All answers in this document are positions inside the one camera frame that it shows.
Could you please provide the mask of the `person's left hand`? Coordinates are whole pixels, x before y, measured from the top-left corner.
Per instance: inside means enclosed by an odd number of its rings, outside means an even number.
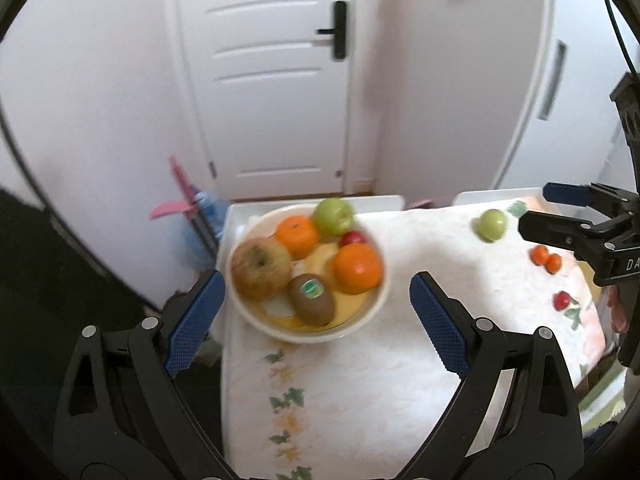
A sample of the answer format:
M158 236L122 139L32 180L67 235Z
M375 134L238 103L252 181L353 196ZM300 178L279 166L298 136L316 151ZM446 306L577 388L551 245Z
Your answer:
M620 289L617 285L608 289L608 310L610 310L612 330L616 334L626 334L629 322L625 308L620 301Z

